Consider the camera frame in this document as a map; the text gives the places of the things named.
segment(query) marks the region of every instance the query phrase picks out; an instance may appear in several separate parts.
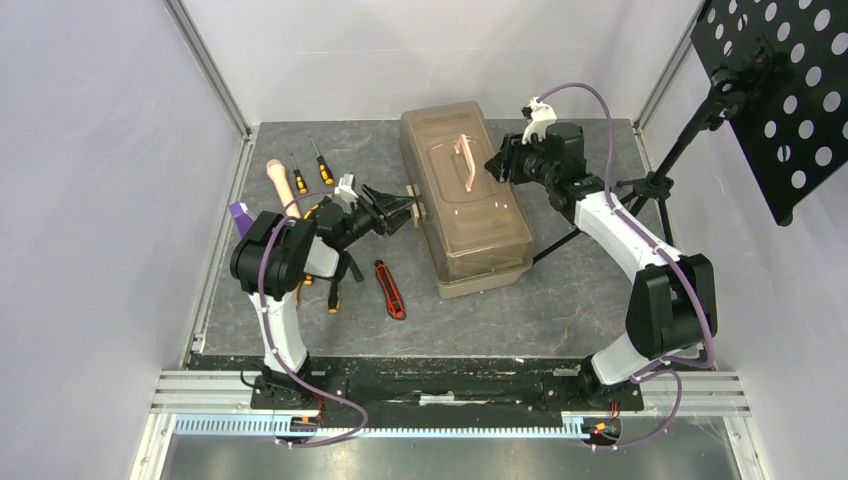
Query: purple object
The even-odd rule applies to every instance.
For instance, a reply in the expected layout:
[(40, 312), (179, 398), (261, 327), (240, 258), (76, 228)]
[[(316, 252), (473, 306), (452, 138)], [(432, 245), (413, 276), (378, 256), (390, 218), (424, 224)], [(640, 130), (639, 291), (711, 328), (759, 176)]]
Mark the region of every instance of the purple object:
[(233, 222), (239, 231), (239, 238), (244, 238), (247, 231), (253, 226), (253, 217), (247, 213), (247, 207), (241, 202), (233, 202), (229, 207), (230, 215), (233, 216)]

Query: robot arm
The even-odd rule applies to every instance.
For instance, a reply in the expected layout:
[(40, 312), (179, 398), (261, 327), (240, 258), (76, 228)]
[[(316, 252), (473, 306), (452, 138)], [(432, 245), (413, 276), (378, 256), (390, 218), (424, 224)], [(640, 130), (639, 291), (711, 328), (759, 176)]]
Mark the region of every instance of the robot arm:
[[(357, 281), (361, 281), (361, 273), (346, 251), (347, 247), (370, 231), (392, 235), (411, 218), (408, 209), (411, 197), (383, 194), (366, 185), (362, 185), (362, 195), (357, 195), (353, 175), (345, 175), (334, 193), (350, 204), (349, 212), (326, 197), (304, 218), (290, 219), (271, 246), (264, 280), (267, 328), (259, 299), (259, 267), (273, 230), (284, 220), (283, 215), (261, 212), (245, 228), (231, 257), (230, 273), (239, 280), (259, 317), (265, 345), (264, 363), (269, 370), (266, 384), (285, 382), (285, 369), (275, 353), (295, 372), (301, 370), (308, 358), (296, 310), (296, 290), (304, 277), (309, 274), (331, 282), (329, 306), (332, 311), (338, 307), (338, 283), (347, 270), (352, 270)], [(239, 217), (237, 213), (234, 213), (235, 218)], [(274, 339), (277, 352), (271, 350), (269, 337)]]
[(586, 171), (583, 131), (573, 124), (554, 123), (549, 106), (530, 102), (522, 112), (529, 120), (523, 134), (508, 134), (501, 149), (486, 163), (500, 182), (543, 185), (551, 206), (578, 230), (591, 236), (613, 257), (632, 284), (625, 318), (625, 333), (607, 348), (581, 364), (580, 377), (589, 397), (605, 395), (656, 359), (703, 340), (694, 307), (662, 249), (695, 287), (716, 333), (716, 306), (712, 265), (703, 255), (686, 256), (653, 234), (654, 245), (638, 235), (620, 215), (641, 223), (624, 208), (615, 194), (609, 204), (603, 181)]

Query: pink handle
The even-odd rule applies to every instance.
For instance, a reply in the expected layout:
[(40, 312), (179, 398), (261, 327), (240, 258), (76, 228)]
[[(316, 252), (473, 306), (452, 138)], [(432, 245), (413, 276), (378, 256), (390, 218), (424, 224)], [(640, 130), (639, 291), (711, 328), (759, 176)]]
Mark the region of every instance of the pink handle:
[(468, 180), (465, 181), (465, 191), (470, 192), (471, 186), (474, 185), (474, 177), (477, 175), (477, 168), (474, 166), (474, 156), (471, 155), (471, 147), (468, 145), (468, 136), (464, 133), (460, 135), (453, 149), (457, 155), (462, 154), (465, 157), (465, 165), (468, 166)]

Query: tan handle tool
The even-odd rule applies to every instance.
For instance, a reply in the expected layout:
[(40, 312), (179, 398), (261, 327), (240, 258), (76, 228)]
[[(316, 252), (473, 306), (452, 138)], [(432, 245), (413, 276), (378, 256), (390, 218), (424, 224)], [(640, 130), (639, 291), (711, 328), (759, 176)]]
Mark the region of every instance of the tan handle tool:
[[(289, 182), (286, 180), (286, 167), (283, 166), (282, 162), (277, 159), (270, 160), (265, 165), (265, 173), (274, 182), (274, 188), (277, 189), (277, 195), (279, 195), (283, 206), (291, 203), (294, 200), (294, 194), (292, 194)], [(296, 203), (292, 203), (286, 210), (286, 215), (300, 218), (300, 209), (297, 208)]]

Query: white enclosure wall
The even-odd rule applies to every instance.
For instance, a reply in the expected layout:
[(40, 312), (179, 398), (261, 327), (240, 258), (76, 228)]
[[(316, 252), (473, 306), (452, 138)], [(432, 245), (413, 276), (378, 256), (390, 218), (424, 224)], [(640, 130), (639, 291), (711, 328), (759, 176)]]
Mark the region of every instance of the white enclosure wall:
[(158, 0), (3, 2), (0, 52), (0, 478), (127, 478), (239, 137)]
[[(701, 0), (185, 0), (248, 122), (396, 119), (468, 99), (516, 118), (567, 81), (635, 118)], [(561, 118), (602, 115), (585, 93)]]
[[(691, 53), (646, 129), (654, 164), (706, 97)], [(729, 125), (702, 133), (671, 172), (669, 209), (680, 244), (715, 267), (719, 361), (739, 372), (775, 479), (846, 478), (848, 168), (778, 227)]]

